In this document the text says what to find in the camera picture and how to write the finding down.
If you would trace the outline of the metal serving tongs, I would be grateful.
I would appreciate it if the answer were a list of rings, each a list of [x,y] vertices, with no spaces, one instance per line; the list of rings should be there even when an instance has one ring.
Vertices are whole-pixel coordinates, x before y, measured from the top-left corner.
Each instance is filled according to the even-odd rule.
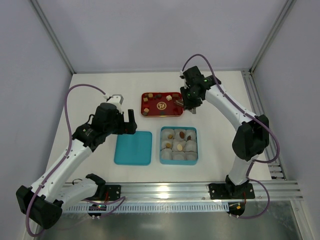
[[[185,106],[184,101],[183,101],[182,99],[175,99],[175,100],[173,101],[173,103],[174,103],[176,106],[181,107],[184,111],[188,111],[188,112],[190,112],[190,113],[192,113],[192,114],[194,114],[194,115],[197,113],[196,108],[187,108],[187,107]]]

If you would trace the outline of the brown almond chocolate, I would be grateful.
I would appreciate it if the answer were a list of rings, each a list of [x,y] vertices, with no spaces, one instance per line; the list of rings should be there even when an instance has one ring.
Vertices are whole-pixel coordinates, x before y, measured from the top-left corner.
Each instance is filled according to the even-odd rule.
[[[179,136],[180,136],[181,139],[184,139],[184,138],[185,138],[185,133],[181,131],[181,132],[179,133]]]

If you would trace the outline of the white oval chocolate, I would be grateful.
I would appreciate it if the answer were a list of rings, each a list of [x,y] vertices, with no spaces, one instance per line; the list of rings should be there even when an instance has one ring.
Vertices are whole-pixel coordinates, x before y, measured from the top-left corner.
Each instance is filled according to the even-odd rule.
[[[183,146],[181,144],[178,144],[176,146],[176,148],[177,148],[178,151],[182,151],[183,150]]]

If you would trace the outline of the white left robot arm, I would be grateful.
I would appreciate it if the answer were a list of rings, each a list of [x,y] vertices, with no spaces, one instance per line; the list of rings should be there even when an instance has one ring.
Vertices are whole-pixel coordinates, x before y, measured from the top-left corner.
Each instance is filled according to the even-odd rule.
[[[90,173],[79,183],[63,189],[65,182],[109,135],[133,135],[137,124],[133,109],[124,113],[114,103],[101,103],[89,120],[76,128],[59,159],[30,187],[16,191],[19,208],[26,216],[26,226],[33,220],[44,230],[54,226],[63,211],[83,200],[103,199],[106,182]]]

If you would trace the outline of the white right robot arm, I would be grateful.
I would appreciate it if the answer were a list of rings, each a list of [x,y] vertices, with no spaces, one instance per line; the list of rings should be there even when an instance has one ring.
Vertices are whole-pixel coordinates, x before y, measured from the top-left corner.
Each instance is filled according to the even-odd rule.
[[[246,110],[232,97],[227,96],[220,80],[213,75],[205,77],[197,66],[182,72],[184,86],[180,88],[183,108],[194,112],[203,101],[216,107],[235,129],[232,149],[233,166],[224,183],[212,183],[211,195],[217,199],[253,199],[248,174],[250,164],[269,145],[269,119]]]

